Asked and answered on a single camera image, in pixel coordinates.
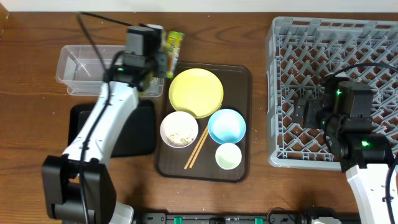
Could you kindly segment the light blue bowl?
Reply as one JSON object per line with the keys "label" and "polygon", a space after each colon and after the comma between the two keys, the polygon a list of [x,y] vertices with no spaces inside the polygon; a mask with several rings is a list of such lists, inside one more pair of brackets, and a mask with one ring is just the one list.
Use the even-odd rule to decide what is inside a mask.
{"label": "light blue bowl", "polygon": [[221,109],[208,121],[209,135],[218,144],[236,144],[246,134],[246,122],[236,110]]}

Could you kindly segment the white pink bowl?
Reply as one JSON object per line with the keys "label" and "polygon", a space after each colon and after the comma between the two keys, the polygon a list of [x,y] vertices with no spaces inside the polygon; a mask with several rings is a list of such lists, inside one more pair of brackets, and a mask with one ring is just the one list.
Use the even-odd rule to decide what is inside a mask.
{"label": "white pink bowl", "polygon": [[196,119],[189,113],[183,111],[174,111],[168,114],[160,124],[160,136],[163,142],[172,148],[177,148],[177,149],[184,148],[184,147],[173,147],[169,143],[168,136],[178,131],[188,131],[192,133],[193,135],[192,142],[189,144],[191,145],[198,136],[198,123]]}

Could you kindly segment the pile of rice grains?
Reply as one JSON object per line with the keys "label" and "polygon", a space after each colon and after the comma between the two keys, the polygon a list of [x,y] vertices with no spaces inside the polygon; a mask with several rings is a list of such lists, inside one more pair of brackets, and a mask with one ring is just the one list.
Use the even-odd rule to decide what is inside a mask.
{"label": "pile of rice grains", "polygon": [[168,136],[169,143],[173,147],[185,147],[192,142],[192,133],[188,131],[178,131]]}

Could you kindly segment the small pale green cup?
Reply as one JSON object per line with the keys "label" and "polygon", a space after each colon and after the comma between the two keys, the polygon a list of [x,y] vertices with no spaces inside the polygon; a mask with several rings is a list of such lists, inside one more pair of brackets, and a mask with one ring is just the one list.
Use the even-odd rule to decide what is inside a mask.
{"label": "small pale green cup", "polygon": [[242,161],[242,157],[240,148],[233,143],[224,143],[215,152],[216,163],[223,170],[237,168]]}

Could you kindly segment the yellow green snack wrapper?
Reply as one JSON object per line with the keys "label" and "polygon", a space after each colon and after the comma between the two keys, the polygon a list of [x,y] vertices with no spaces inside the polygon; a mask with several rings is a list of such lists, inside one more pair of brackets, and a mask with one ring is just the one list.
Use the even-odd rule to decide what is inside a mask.
{"label": "yellow green snack wrapper", "polygon": [[185,34],[181,32],[170,31],[167,36],[165,49],[169,58],[169,65],[167,68],[166,77],[169,79],[174,77],[174,70],[178,62],[184,35]]}

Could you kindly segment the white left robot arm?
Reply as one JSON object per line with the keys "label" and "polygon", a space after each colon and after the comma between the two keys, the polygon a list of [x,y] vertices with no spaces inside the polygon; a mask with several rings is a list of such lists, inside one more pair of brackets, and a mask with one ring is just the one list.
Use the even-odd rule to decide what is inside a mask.
{"label": "white left robot arm", "polygon": [[99,98],[82,129],[61,156],[42,164],[47,215],[72,223],[132,223],[134,209],[118,202],[109,160],[140,93],[152,77],[165,77],[165,30],[140,24],[127,30],[126,46],[105,68]]}

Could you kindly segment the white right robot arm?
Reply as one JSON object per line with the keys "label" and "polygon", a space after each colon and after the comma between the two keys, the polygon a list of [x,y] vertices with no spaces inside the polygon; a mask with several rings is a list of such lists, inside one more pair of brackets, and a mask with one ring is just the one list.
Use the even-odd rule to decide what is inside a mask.
{"label": "white right robot arm", "polygon": [[388,138],[374,132],[370,86],[345,77],[322,83],[320,99],[299,98],[293,122],[323,131],[353,191],[362,223],[395,223],[397,157]]}

